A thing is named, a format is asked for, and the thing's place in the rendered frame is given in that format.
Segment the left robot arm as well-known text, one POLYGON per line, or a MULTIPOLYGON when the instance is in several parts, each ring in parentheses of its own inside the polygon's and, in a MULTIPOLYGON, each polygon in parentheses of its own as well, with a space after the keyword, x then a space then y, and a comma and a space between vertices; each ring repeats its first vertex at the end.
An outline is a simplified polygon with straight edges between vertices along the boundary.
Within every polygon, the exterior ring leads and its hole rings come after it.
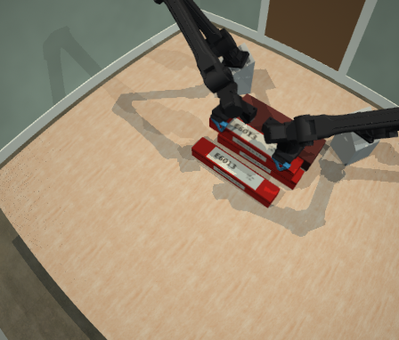
POLYGON ((374 143, 374 138, 377 140, 398 137, 399 107, 336 116, 307 114, 294 117, 290 123, 284 123, 269 117, 261 130, 263 132, 264 129, 265 143, 277 143, 276 148, 284 153, 289 146, 287 141, 300 144, 300 147, 312 146, 316 140, 349 132, 354 132, 368 143, 374 143))

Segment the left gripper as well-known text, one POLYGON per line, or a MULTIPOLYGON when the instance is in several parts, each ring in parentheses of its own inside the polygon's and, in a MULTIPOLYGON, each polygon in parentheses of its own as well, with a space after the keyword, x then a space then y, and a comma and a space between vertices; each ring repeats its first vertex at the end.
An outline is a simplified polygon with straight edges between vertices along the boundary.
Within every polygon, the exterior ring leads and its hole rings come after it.
POLYGON ((296 159, 300 152, 305 148, 305 146, 300 147, 300 144, 297 145, 289 141, 287 142, 289 143, 289 146, 286 150, 286 153, 277 148, 272 155, 272 160, 279 171, 289 169, 294 158, 296 159), (279 167, 279 163, 282 165, 282 167, 279 167))

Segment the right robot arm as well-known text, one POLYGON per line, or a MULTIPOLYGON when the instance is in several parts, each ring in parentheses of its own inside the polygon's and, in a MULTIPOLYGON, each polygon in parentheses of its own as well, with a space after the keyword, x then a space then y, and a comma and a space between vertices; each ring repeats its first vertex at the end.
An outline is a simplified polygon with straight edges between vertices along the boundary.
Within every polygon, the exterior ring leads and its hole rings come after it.
POLYGON ((220 98, 222 113, 228 118, 240 117, 245 124, 251 123, 257 108, 237 94, 238 85, 229 69, 242 69, 249 57, 248 51, 241 51, 225 28, 220 30, 214 26, 193 0, 153 1, 156 4, 164 2, 171 12, 193 52, 205 86, 220 98), (221 56, 222 63, 218 59, 221 56))

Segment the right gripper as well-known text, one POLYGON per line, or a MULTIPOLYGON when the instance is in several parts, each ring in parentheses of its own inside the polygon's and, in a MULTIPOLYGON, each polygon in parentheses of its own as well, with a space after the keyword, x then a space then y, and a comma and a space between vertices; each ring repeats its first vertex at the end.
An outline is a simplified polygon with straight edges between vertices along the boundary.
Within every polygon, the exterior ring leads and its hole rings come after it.
POLYGON ((224 128, 228 125, 227 120, 229 119, 225 114, 222 113, 221 102, 212 110, 210 119, 216 124, 217 129, 222 132, 224 128), (223 121, 222 121, 223 120, 223 121), (222 128, 220 128, 219 124, 222 128))

